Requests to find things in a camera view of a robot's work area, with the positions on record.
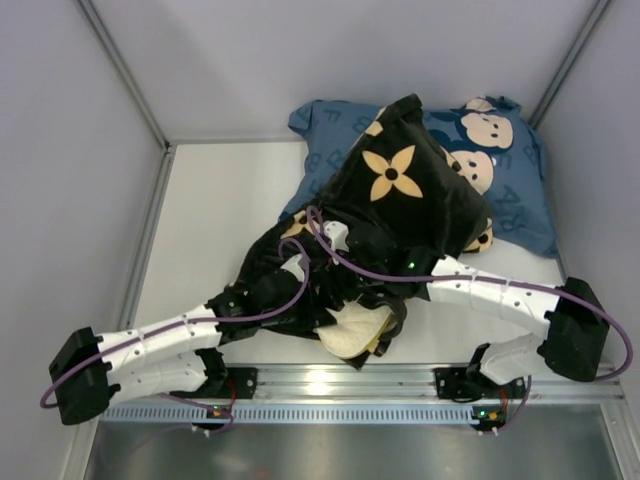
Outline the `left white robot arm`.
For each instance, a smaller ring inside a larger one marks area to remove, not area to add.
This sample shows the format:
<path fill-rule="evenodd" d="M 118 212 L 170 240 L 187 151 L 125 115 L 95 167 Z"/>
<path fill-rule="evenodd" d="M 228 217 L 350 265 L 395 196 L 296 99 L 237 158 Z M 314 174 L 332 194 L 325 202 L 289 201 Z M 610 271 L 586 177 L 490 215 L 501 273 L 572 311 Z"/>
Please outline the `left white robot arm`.
<path fill-rule="evenodd" d="M 294 257 L 255 284 L 236 283 L 167 320 L 107 333 L 80 328 L 51 361 L 51 385 L 40 405 L 72 426 L 142 397 L 213 397 L 228 376 L 220 347 L 288 325 L 308 283 L 308 266 Z"/>

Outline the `black floral plush pillowcase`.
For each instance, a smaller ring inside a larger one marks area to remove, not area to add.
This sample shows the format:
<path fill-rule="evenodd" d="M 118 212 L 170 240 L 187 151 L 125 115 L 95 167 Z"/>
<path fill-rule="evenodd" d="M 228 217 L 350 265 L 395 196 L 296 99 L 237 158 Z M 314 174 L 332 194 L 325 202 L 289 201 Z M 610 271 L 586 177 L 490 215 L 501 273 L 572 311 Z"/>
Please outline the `black floral plush pillowcase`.
<path fill-rule="evenodd" d="M 349 233 L 359 225 L 374 226 L 399 246 L 426 247 L 436 257 L 458 257 L 490 231 L 488 203 L 449 164 L 422 114 L 413 94 L 381 107 L 329 180 L 295 213 L 282 213 L 250 247 L 234 284 L 255 284 L 294 255 L 308 260 L 303 305 L 288 325 L 267 330 L 320 342 L 314 329 L 334 323 L 327 309 L 341 310 L 353 301 L 367 308 L 389 306 L 390 322 L 371 348 L 341 359 L 355 368 L 382 355 L 401 333 L 409 299 L 371 284 L 374 273 L 356 266 L 348 252 L 333 251 L 322 235 L 325 221 L 341 222 Z"/>

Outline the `white pillow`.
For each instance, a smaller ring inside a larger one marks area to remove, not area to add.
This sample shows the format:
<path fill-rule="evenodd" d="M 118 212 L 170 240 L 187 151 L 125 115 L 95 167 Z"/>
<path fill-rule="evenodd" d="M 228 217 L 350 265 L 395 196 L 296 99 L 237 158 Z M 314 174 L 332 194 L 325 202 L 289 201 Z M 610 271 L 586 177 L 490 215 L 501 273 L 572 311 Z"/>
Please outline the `white pillow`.
<path fill-rule="evenodd" d="M 334 323 L 319 326 L 314 333 L 333 356 L 346 360 L 368 351 L 384 333 L 392 317 L 387 305 L 367 308 L 358 302 L 347 302 L 341 310 L 327 309 Z"/>

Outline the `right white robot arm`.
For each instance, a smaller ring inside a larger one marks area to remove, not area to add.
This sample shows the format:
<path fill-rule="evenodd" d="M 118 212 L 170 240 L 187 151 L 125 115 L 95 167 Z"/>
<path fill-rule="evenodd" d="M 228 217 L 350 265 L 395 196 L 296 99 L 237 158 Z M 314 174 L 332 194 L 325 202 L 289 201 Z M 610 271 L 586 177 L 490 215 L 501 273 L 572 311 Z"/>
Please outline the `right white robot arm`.
<path fill-rule="evenodd" d="M 586 281 L 570 277 L 559 287 L 517 287 L 454 257 L 436 257 L 426 247 L 401 247 L 370 225 L 355 227 L 346 245 L 349 258 L 374 273 L 371 284 L 384 292 L 460 305 L 525 330 L 515 339 L 478 346 L 468 378 L 505 385 L 550 369 L 573 381 L 595 381 L 609 326 Z"/>

